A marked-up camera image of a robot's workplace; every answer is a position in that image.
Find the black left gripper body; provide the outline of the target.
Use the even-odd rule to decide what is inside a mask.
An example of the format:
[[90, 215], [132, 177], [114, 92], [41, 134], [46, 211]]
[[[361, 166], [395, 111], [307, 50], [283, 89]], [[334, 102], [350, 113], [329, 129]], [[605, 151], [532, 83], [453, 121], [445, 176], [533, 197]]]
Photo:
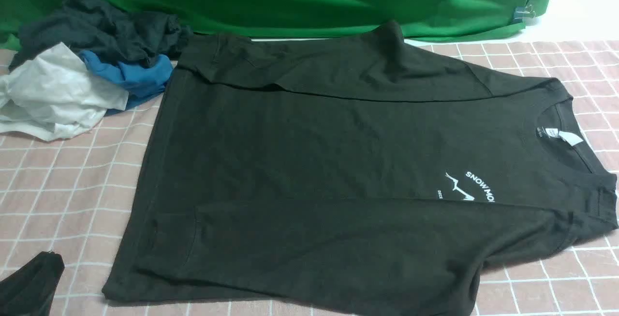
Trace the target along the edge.
[[2, 316], [48, 316], [65, 265], [60, 254], [40, 252], [0, 284]]

